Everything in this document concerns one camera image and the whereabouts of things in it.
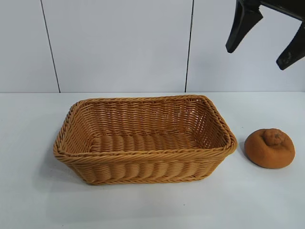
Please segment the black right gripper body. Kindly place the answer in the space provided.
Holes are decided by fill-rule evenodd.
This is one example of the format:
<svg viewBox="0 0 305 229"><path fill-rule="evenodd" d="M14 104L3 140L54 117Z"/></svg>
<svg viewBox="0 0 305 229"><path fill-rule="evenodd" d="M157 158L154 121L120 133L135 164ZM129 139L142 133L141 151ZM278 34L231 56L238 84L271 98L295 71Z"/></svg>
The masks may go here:
<svg viewBox="0 0 305 229"><path fill-rule="evenodd" d="M305 13L305 0L259 0L260 4L271 9L291 14Z"/></svg>

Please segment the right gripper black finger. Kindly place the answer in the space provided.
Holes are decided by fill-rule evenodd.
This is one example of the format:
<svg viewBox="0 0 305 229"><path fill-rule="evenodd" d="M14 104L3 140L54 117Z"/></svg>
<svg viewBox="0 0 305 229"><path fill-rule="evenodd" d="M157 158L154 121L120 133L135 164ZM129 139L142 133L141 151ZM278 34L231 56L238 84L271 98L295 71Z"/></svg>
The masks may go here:
<svg viewBox="0 0 305 229"><path fill-rule="evenodd" d="M305 23L302 22L294 38L277 58L276 63L285 70L305 56Z"/></svg>
<svg viewBox="0 0 305 229"><path fill-rule="evenodd" d="M233 53L246 34L263 18L259 0L237 0L234 21L226 42L226 49Z"/></svg>

